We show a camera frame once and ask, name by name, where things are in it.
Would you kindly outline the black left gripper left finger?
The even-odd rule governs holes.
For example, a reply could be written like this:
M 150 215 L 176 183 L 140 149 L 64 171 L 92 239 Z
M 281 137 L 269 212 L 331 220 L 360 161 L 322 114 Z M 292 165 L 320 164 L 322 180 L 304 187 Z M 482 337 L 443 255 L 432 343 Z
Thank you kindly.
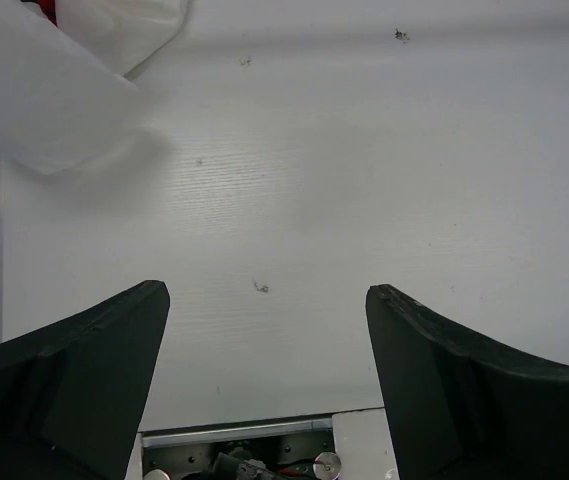
M 122 479 L 170 308 L 143 281 L 0 343 L 0 479 Z

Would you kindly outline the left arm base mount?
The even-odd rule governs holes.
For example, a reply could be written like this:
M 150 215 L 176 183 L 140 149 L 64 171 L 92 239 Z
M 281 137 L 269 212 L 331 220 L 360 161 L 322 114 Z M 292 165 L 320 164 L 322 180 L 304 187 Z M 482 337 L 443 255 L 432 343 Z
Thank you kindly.
M 337 479 L 332 419 L 311 416 L 145 432 L 141 479 L 205 479 L 252 463 L 277 479 Z

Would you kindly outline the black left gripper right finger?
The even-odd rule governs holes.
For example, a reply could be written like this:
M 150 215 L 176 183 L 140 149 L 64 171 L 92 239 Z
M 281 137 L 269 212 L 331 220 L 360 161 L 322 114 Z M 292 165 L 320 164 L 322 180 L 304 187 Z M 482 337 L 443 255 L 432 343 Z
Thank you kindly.
M 569 366 L 493 340 L 389 285 L 367 325 L 399 476 L 569 479 Z

